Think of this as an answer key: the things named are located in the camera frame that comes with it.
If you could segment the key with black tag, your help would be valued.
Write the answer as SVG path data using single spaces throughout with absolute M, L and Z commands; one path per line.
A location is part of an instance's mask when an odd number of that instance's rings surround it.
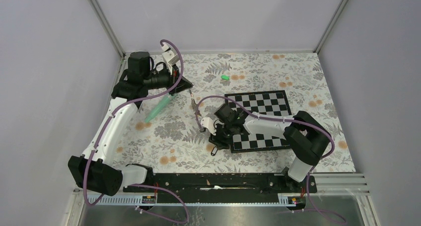
M 211 156 L 216 156 L 217 152 L 218 152 L 218 148 L 215 146 L 215 147 L 212 149 L 212 151 L 210 152 L 210 154 L 211 154 Z

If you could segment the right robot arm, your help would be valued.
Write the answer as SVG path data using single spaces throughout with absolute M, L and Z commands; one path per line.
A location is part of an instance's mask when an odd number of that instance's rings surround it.
M 209 117 L 198 123 L 203 130 L 209 131 L 209 141 L 219 150 L 228 148 L 234 135 L 262 134 L 285 139 L 295 154 L 284 182 L 291 192 L 304 186 L 305 177 L 323 158 L 328 145 L 334 145 L 328 131 L 305 111 L 298 111 L 294 116 L 271 116 L 250 112 L 244 107 L 236 111 L 224 103 L 215 116 L 218 123 Z

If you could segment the silver keyring with clips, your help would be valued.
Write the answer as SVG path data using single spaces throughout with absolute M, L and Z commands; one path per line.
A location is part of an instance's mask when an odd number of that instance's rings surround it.
M 190 99 L 191 99 L 191 107 L 192 107 L 192 110 L 193 110 L 194 114 L 196 115 L 197 104 L 196 104 L 194 95 L 193 95 L 193 93 L 192 93 L 192 91 L 191 91 L 190 88 L 188 89 L 188 92 L 189 92 Z

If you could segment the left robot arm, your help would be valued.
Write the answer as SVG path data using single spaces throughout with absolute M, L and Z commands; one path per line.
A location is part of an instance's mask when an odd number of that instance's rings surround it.
M 107 196 L 114 196 L 121 188 L 135 184 L 141 191 L 153 188 L 150 167 L 129 164 L 120 169 L 112 163 L 122 137 L 123 129 L 138 112 L 143 101 L 151 99 L 148 92 L 165 88 L 168 94 L 192 88 L 178 68 L 180 56 L 170 49 L 162 53 L 161 65 L 148 52 L 133 52 L 127 59 L 127 68 L 114 86 L 107 115 L 88 147 L 80 156 L 71 156 L 68 168 L 78 187 Z

